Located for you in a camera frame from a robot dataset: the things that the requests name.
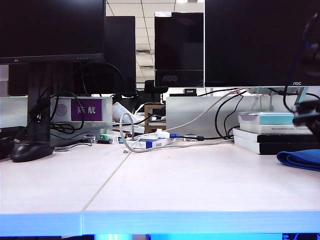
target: stack of books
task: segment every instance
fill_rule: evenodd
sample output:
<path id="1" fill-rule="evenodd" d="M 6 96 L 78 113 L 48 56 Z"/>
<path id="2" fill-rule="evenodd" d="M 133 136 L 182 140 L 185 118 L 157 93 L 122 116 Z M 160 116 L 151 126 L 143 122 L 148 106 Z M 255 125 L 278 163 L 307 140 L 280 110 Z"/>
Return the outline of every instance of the stack of books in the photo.
<path id="1" fill-rule="evenodd" d="M 318 149 L 315 136 L 306 126 L 294 126 L 293 117 L 288 112 L 240 112 L 234 143 L 261 155 Z"/>

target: black book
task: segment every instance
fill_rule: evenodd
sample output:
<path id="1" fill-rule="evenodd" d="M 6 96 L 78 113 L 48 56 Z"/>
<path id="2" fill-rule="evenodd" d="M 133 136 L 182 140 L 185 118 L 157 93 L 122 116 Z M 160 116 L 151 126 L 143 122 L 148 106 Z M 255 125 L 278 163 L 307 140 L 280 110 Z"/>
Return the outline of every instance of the black book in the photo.
<path id="1" fill-rule="evenodd" d="M 268 134 L 233 129 L 233 135 L 256 143 L 317 143 L 313 134 Z"/>

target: computer monitor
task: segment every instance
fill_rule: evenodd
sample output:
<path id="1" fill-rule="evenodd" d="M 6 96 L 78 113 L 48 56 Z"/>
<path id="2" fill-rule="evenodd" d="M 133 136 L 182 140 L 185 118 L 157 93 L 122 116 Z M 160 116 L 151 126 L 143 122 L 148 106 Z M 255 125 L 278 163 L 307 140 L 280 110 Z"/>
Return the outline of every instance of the computer monitor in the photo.
<path id="1" fill-rule="evenodd" d="M 104 28 L 104 62 L 83 67 L 84 86 L 88 94 L 131 94 L 136 84 L 136 20 L 134 16 L 107 16 Z M 74 77 L 74 92 L 84 94 L 82 73 Z"/>
<path id="2" fill-rule="evenodd" d="M 303 63 L 308 45 L 319 43 L 312 17 L 320 1 L 207 0 L 204 8 L 205 87 L 285 86 L 295 61 L 289 86 L 320 84 L 320 64 L 316 73 Z M 298 54 L 307 23 L 312 33 Z"/>
<path id="3" fill-rule="evenodd" d="M 103 57 L 104 0 L 1 0 L 0 63 Z"/>
<path id="4" fill-rule="evenodd" d="M 155 86 L 204 86 L 204 14 L 155 16 Z"/>

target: cable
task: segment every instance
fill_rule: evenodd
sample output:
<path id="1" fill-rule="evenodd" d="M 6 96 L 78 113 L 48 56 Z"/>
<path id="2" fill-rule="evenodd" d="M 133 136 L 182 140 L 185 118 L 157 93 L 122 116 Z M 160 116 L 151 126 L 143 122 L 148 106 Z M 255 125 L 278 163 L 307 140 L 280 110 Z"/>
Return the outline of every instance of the cable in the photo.
<path id="1" fill-rule="evenodd" d="M 222 99 L 224 99 L 225 97 L 227 97 L 228 95 L 234 93 L 234 92 L 237 92 L 237 91 L 241 91 L 241 90 L 244 90 L 245 88 L 244 87 L 241 87 L 241 88 L 237 88 L 233 91 L 230 91 L 228 93 L 226 93 L 225 95 L 223 95 L 222 97 L 220 97 L 217 101 L 215 101 L 213 104 L 211 104 L 206 110 L 204 110 L 199 116 L 197 116 L 195 119 L 191 120 L 191 121 L 188 121 L 186 122 L 185 124 L 182 124 L 182 125 L 179 125 L 179 126 L 175 126 L 175 127 L 172 127 L 172 128 L 169 128 L 169 129 L 166 129 L 164 131 L 172 131 L 172 130 L 175 130 L 175 129 L 178 129 L 178 128 L 182 128 L 184 126 L 187 126 L 189 124 L 192 124 L 193 122 L 197 121 L 199 118 L 201 118 L 204 114 L 206 114 L 207 112 L 209 112 L 210 109 L 212 109 L 218 102 L 220 102 Z"/>
<path id="2" fill-rule="evenodd" d="M 81 82 L 82 82 L 82 86 L 83 86 L 83 89 L 84 89 L 84 93 L 85 93 L 85 96 L 86 97 L 89 97 L 88 95 L 88 92 L 87 92 L 87 88 L 86 88 L 86 85 L 85 85 L 85 76 L 84 76 L 84 68 L 82 66 L 82 62 L 80 62 L 80 72 L 81 72 Z"/>
<path id="3" fill-rule="evenodd" d="M 156 115 L 158 112 L 160 112 L 160 110 L 162 109 L 165 109 L 166 107 L 162 107 L 162 108 L 158 108 L 157 110 L 154 111 L 153 114 L 147 116 L 145 119 L 139 121 L 139 122 L 136 122 L 134 123 L 134 125 L 139 125 L 139 124 L 142 124 L 143 122 L 145 122 L 146 120 L 148 120 L 149 118 L 151 118 L 152 116 Z M 119 127 L 120 124 L 115 124 L 115 125 L 112 125 L 112 127 Z M 122 126 L 131 126 L 131 123 L 125 123 L 125 124 L 122 124 Z"/>
<path id="4" fill-rule="evenodd" d="M 146 152 L 151 152 L 151 151 L 154 151 L 154 150 L 167 149 L 167 148 L 188 148 L 188 147 L 196 147 L 196 146 L 209 146 L 209 145 L 222 144 L 222 143 L 230 141 L 230 139 L 227 139 L 227 140 L 222 140 L 222 141 L 214 142 L 214 143 L 201 143 L 201 144 L 192 144 L 192 145 L 165 145 L 165 146 L 152 147 L 152 148 L 148 148 L 148 149 L 136 150 L 136 149 L 132 148 L 131 146 L 133 146 L 135 143 L 137 143 L 141 139 L 141 137 L 137 141 L 135 141 L 131 146 L 127 143 L 127 141 L 125 139 L 125 136 L 124 136 L 123 129 L 122 129 L 122 122 L 123 122 L 123 118 L 124 118 L 125 115 L 128 116 L 128 118 L 129 118 L 129 120 L 131 122 L 132 135 L 134 134 L 134 121 L 133 121 L 132 117 L 130 116 L 130 114 L 125 112 L 125 113 L 123 113 L 121 115 L 121 118 L 120 118 L 120 128 L 119 128 L 120 135 L 121 135 L 121 138 L 122 138 L 123 143 L 126 146 L 126 148 L 129 151 L 133 152 L 133 153 L 146 153 Z"/>
<path id="5" fill-rule="evenodd" d="M 229 130 L 228 130 L 228 132 L 226 133 L 227 135 L 230 135 L 230 132 L 233 130 L 233 129 L 238 129 L 238 128 L 240 128 L 240 126 L 233 126 L 233 127 L 231 127 Z"/>
<path id="6" fill-rule="evenodd" d="M 62 87 L 61 87 L 61 90 L 64 89 L 66 83 L 78 72 L 80 71 L 82 68 L 86 67 L 86 66 L 90 66 L 90 65 L 93 65 L 93 64 L 102 64 L 102 65 L 105 65 L 105 66 L 108 66 L 108 67 L 111 67 L 113 69 L 115 69 L 115 71 L 118 73 L 118 75 L 120 76 L 120 79 L 121 79 L 121 83 L 122 83 L 122 86 L 124 85 L 124 76 L 122 75 L 121 71 L 116 67 L 114 66 L 113 64 L 111 63 L 108 63 L 108 62 L 104 62 L 104 61 L 91 61 L 91 62 L 87 62 L 85 64 L 83 64 L 81 67 L 78 67 L 76 70 L 74 70 L 72 73 L 70 73 L 70 75 L 64 80 L 64 82 L 62 83 Z M 48 86 L 44 92 L 39 96 L 39 98 L 42 98 L 43 95 L 45 95 L 45 93 L 47 91 L 49 91 L 49 89 L 51 88 L 51 85 Z"/>
<path id="7" fill-rule="evenodd" d="M 69 149 L 72 149 L 72 148 L 80 146 L 80 145 L 86 145 L 86 146 L 92 147 L 92 143 L 89 143 L 89 144 L 88 143 L 77 143 L 75 145 L 70 146 Z"/>
<path id="8" fill-rule="evenodd" d="M 227 133 L 227 127 L 226 127 L 226 122 L 227 122 L 227 119 L 232 115 L 234 114 L 236 111 L 237 111 L 237 108 L 239 106 L 239 104 L 241 103 L 241 101 L 244 99 L 244 96 L 241 96 L 241 99 L 238 101 L 238 103 L 236 104 L 233 112 L 231 112 L 228 116 L 225 117 L 224 121 L 223 121 L 223 127 L 224 127 L 224 132 L 225 132 L 225 135 L 229 135 Z"/>
<path id="9" fill-rule="evenodd" d="M 180 136 L 179 138 L 182 139 L 195 139 L 198 141 L 204 141 L 204 140 L 218 140 L 218 139 L 224 139 L 224 138 L 231 138 L 233 135 L 226 135 L 226 136 L 216 136 L 216 137 L 203 137 L 203 136 Z"/>
<path id="10" fill-rule="evenodd" d="M 318 100 L 320 100 L 320 96 L 318 96 L 318 95 L 316 95 L 314 93 L 307 92 L 306 95 L 313 96 L 313 97 L 317 98 Z"/>
<path id="11" fill-rule="evenodd" d="M 35 132 L 35 133 L 31 134 L 31 135 L 47 134 L 47 135 L 54 136 L 54 137 L 56 137 L 56 138 L 58 138 L 58 139 L 71 140 L 71 139 L 74 139 L 75 137 L 78 137 L 78 136 L 80 136 L 80 135 L 87 134 L 87 133 L 90 133 L 90 132 L 89 132 L 89 131 L 84 131 L 84 132 L 82 132 L 82 133 L 79 133 L 79 134 L 77 134 L 77 135 L 75 135 L 75 136 L 72 136 L 72 137 L 69 137 L 69 138 L 61 137 L 61 136 L 55 135 L 55 134 L 53 134 L 53 133 L 51 133 L 51 132 L 45 132 L 45 131 L 43 131 L 43 132 Z"/>
<path id="12" fill-rule="evenodd" d="M 279 94 L 279 95 L 284 95 L 285 94 L 285 92 L 284 91 L 278 91 L 278 90 L 275 90 L 275 89 L 273 89 L 273 88 L 268 88 L 269 90 L 271 90 L 272 92 L 275 92 L 275 93 L 277 93 L 277 94 Z M 288 95 L 288 96 L 294 96 L 294 95 L 298 95 L 299 93 L 286 93 L 286 95 Z M 309 93 L 309 92 L 307 92 L 306 93 L 306 95 L 309 95 L 309 96 L 312 96 L 312 97 L 315 97 L 315 98 L 317 98 L 318 100 L 320 100 L 320 96 L 318 96 L 318 95 L 316 95 L 316 94 L 314 94 L 314 93 Z"/>
<path id="13" fill-rule="evenodd" d="M 102 98 L 102 95 L 101 95 L 101 93 L 99 91 L 99 88 L 98 88 L 98 82 L 97 82 L 96 76 L 94 74 L 94 70 L 93 70 L 91 65 L 89 67 L 90 67 L 91 75 L 92 75 L 92 78 L 93 78 L 93 81 L 94 81 L 95 90 L 96 90 L 97 93 L 99 93 L 99 96 Z"/>
<path id="14" fill-rule="evenodd" d="M 198 97 L 202 97 L 202 96 L 206 96 L 209 94 L 214 94 L 214 93 L 218 93 L 218 92 L 224 92 L 224 91 L 231 91 L 231 90 L 235 90 L 236 88 L 228 88 L 228 89 L 220 89 L 220 90 L 214 90 L 214 91 L 210 91 L 210 92 L 206 92 L 204 94 L 198 95 Z"/>
<path id="15" fill-rule="evenodd" d="M 81 125 L 80 125 L 80 127 L 75 128 L 74 126 L 72 126 L 70 124 L 66 124 L 66 123 L 51 123 L 51 127 L 50 128 L 52 130 L 58 131 L 60 133 L 71 135 L 71 134 L 74 134 L 75 131 L 81 130 L 83 128 L 83 126 L 85 124 L 85 113 L 84 113 L 84 110 L 83 110 L 83 107 L 81 105 L 81 102 L 80 102 L 79 98 L 72 92 L 61 91 L 61 92 L 58 92 L 58 93 L 52 95 L 51 98 L 58 97 L 60 94 L 70 94 L 76 99 L 76 101 L 77 101 L 77 103 L 78 103 L 78 105 L 80 107 L 80 112 L 81 112 Z M 57 101 L 55 103 L 55 107 L 58 106 L 57 102 L 58 102 L 59 99 L 56 99 L 56 100 Z"/>
<path id="16" fill-rule="evenodd" d="M 217 124 L 217 121 L 218 121 L 218 115 L 219 115 L 219 112 L 220 112 L 220 109 L 223 107 L 223 105 L 225 105 L 227 102 L 229 102 L 230 100 L 240 96 L 241 94 L 244 94 L 246 91 L 243 91 L 237 95 L 234 95 L 232 97 L 230 97 L 229 99 L 225 100 L 219 107 L 218 109 L 216 110 L 216 113 L 215 113 L 215 117 L 214 117 L 214 128 L 215 128 L 215 131 L 218 133 L 218 135 L 220 137 L 223 137 L 223 135 L 220 133 L 219 129 L 218 129 L 218 124 Z"/>

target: desk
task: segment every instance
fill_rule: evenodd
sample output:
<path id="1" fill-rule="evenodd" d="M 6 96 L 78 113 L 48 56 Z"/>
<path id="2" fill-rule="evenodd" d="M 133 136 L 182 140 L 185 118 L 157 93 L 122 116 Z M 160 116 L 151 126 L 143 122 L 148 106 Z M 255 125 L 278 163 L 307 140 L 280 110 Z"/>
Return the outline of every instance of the desk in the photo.
<path id="1" fill-rule="evenodd" d="M 82 211 L 128 157 L 121 145 L 78 146 L 0 163 L 0 236 L 82 234 Z"/>
<path id="2" fill-rule="evenodd" d="M 232 143 L 122 148 L 0 163 L 0 235 L 320 232 L 320 172 Z"/>
<path id="3" fill-rule="evenodd" d="M 85 234 L 319 232 L 320 172 L 234 144 L 132 153 L 83 223 Z"/>

